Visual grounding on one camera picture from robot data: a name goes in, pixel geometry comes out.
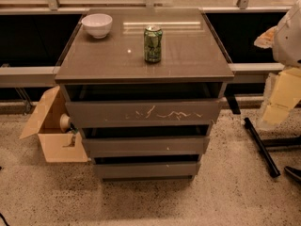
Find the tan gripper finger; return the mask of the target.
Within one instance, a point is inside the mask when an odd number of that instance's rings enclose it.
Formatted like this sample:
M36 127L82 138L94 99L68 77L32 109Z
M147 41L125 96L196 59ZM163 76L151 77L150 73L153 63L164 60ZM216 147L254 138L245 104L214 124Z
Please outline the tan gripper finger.
M276 31L277 28L275 26L269 28L255 39L254 45L262 49L272 48Z
M261 105L261 125L281 124L301 101L301 70L289 68L279 74L270 73L265 82Z

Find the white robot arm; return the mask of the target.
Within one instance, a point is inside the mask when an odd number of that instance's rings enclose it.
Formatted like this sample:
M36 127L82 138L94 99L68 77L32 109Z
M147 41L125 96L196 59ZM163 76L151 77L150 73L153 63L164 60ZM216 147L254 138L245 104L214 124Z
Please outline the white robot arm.
M265 82L258 127L272 129L301 101L301 0L297 0L276 26L258 36L254 45L271 48L273 59L284 66Z

